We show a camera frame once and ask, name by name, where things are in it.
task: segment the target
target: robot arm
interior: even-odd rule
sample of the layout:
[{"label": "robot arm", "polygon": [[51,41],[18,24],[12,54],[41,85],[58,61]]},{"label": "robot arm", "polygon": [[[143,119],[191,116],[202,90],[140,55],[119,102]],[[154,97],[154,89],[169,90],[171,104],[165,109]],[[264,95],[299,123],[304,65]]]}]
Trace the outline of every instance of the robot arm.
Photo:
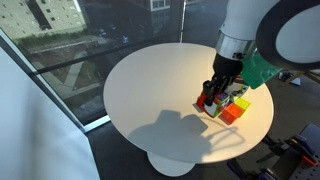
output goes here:
[{"label": "robot arm", "polygon": [[215,47],[215,74],[203,83],[203,103],[212,105],[256,49],[277,67],[319,68],[319,24],[320,0],[229,0]]}]

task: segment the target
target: white round table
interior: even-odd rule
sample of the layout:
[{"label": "white round table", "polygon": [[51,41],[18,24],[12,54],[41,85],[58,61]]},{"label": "white round table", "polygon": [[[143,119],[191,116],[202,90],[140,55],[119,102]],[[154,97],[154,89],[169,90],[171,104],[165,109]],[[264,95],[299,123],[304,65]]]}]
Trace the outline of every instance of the white round table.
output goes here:
[{"label": "white round table", "polygon": [[162,174],[180,176],[196,163],[239,156],[268,132],[273,102],[266,85],[249,89],[251,103],[227,125],[198,112],[202,83],[213,75],[213,48],[168,43],[138,50],[120,61],[104,86],[104,105],[116,129],[148,152]]}]

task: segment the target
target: orange block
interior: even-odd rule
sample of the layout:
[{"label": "orange block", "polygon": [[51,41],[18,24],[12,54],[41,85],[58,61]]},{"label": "orange block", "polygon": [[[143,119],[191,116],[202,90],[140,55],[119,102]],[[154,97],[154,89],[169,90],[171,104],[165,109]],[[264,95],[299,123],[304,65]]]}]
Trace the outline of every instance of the orange block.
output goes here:
[{"label": "orange block", "polygon": [[244,112],[240,107],[235,104],[230,104],[220,115],[220,118],[232,124]]}]

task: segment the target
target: table leg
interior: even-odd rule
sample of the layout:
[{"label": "table leg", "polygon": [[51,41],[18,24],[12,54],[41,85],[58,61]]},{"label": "table leg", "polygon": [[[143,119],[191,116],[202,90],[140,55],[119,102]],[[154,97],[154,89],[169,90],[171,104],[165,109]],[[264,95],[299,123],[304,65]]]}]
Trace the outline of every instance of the table leg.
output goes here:
[{"label": "table leg", "polygon": [[148,158],[152,166],[161,174],[171,177],[182,176],[188,173],[193,167],[194,163],[179,162],[162,156],[147,152]]}]

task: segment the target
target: white wall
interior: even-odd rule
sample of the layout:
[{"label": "white wall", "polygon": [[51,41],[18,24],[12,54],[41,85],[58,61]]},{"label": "white wall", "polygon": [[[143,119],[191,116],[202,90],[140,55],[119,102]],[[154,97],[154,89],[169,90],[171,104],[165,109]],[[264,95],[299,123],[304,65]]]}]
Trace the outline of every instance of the white wall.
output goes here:
[{"label": "white wall", "polygon": [[1,48],[0,179],[99,179],[87,137]]}]

